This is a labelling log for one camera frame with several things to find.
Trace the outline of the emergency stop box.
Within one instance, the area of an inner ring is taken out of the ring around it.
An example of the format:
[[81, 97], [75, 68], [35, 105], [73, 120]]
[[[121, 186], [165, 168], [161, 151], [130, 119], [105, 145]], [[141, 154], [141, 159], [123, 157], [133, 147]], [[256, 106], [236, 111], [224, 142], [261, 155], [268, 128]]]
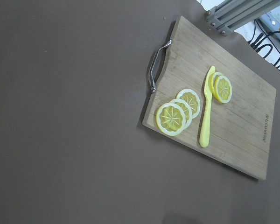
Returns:
[[280, 6], [266, 12], [259, 17], [266, 31], [280, 31]]

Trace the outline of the middle lemon slice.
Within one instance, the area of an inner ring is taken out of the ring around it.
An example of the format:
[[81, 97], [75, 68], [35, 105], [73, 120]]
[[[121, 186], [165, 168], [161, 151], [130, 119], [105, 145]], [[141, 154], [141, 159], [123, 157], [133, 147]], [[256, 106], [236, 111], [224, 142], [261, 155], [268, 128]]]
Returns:
[[192, 113], [192, 109], [191, 109], [190, 105], [185, 100], [180, 99], [180, 98], [173, 99], [170, 101], [170, 103], [175, 103], [182, 108], [182, 110], [184, 111], [185, 120], [186, 120], [184, 129], [188, 128], [193, 119], [193, 113]]

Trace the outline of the upright front lemon slice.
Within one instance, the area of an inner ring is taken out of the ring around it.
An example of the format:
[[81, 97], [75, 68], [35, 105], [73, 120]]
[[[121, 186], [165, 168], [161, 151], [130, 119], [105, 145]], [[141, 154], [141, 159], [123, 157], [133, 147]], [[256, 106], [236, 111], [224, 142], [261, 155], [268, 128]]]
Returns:
[[220, 103], [229, 103], [232, 97], [232, 85], [226, 76], [218, 76], [215, 79], [214, 90]]

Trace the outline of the grey aluminium frame profile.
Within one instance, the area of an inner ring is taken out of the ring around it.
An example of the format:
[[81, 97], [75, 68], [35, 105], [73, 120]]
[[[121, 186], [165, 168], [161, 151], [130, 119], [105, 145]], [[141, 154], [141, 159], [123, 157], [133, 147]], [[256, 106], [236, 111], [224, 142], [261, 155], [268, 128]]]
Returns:
[[227, 36], [239, 27], [280, 6], [280, 0], [225, 0], [207, 12], [206, 21]]

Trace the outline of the wooden cutting board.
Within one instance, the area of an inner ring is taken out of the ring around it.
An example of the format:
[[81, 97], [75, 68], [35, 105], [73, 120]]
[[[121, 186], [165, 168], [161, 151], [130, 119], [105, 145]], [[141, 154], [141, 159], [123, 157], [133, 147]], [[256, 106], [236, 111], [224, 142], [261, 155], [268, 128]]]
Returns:
[[209, 145], [203, 148], [199, 144], [202, 113], [173, 140], [258, 180], [265, 180], [276, 89], [184, 17], [176, 21], [170, 38], [172, 42], [143, 125], [158, 131], [157, 109], [185, 88], [194, 90], [204, 105], [204, 79], [209, 68], [214, 66], [230, 80], [232, 97], [226, 104], [212, 100]]

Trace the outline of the yellow plastic knife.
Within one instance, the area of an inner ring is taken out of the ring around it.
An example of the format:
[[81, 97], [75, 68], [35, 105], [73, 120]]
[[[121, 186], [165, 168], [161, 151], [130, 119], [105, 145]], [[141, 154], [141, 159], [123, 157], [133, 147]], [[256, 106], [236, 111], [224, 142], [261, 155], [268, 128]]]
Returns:
[[215, 73], [215, 66], [211, 66], [207, 72], [204, 80], [203, 93], [205, 96], [205, 108], [203, 113], [203, 121], [201, 125], [201, 131], [199, 136], [199, 144], [201, 147], [207, 147], [209, 145], [210, 139], [210, 117], [211, 117], [211, 102], [212, 102], [212, 92], [210, 88], [210, 76]]

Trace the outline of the upright rear lemon slice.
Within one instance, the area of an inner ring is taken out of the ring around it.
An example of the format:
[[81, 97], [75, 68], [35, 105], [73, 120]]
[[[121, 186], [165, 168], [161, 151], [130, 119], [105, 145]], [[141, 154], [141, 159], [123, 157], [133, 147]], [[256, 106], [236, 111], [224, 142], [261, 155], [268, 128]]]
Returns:
[[217, 72], [217, 71], [210, 75], [210, 89], [211, 89], [213, 95], [216, 95], [215, 79], [222, 75], [223, 75], [222, 73]]

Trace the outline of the upright lemon slice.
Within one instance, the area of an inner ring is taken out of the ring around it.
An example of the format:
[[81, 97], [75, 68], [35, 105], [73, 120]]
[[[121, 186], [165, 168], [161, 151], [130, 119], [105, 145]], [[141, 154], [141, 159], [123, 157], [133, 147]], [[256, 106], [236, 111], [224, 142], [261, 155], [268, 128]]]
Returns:
[[218, 76], [215, 79], [214, 90], [220, 103], [229, 103], [232, 97], [232, 85], [226, 76]]
[[210, 89], [211, 89], [213, 95], [216, 95], [215, 79], [222, 75], [223, 75], [222, 73], [217, 72], [217, 71], [210, 75]]

